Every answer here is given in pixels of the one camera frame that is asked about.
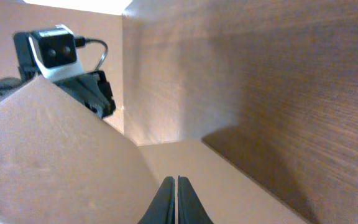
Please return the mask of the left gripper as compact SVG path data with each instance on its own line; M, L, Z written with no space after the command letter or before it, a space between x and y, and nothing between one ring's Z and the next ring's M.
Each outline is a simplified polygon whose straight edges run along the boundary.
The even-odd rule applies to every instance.
M66 25L13 34L22 81L42 76L100 118L116 110L112 89L101 66L108 56L105 41L75 35ZM88 44L104 47L94 69L86 71L77 50Z

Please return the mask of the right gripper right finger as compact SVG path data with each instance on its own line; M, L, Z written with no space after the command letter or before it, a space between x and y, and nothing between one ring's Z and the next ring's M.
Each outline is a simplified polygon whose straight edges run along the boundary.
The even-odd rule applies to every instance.
M178 176L178 223L213 224L190 180Z

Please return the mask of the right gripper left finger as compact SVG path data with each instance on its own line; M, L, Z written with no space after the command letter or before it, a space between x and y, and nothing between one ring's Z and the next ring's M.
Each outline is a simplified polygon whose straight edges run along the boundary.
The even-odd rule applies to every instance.
M152 202L138 224L175 223L175 179L164 178Z

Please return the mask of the cardboard box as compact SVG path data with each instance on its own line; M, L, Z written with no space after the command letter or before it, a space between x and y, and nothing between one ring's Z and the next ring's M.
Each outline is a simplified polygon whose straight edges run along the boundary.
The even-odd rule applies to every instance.
M215 223L303 222L201 141L136 146L44 78L0 102L0 223L137 223L179 175Z

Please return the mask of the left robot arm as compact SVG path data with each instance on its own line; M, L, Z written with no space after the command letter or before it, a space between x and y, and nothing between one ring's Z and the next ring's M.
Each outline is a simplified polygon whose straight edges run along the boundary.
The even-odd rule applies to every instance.
M116 110L112 89L101 66L108 56L105 41L75 35L66 25L16 32L12 37L19 62L19 78L0 79L0 102L40 76L68 93L100 118ZM77 50L87 44L104 47L95 68L87 72Z

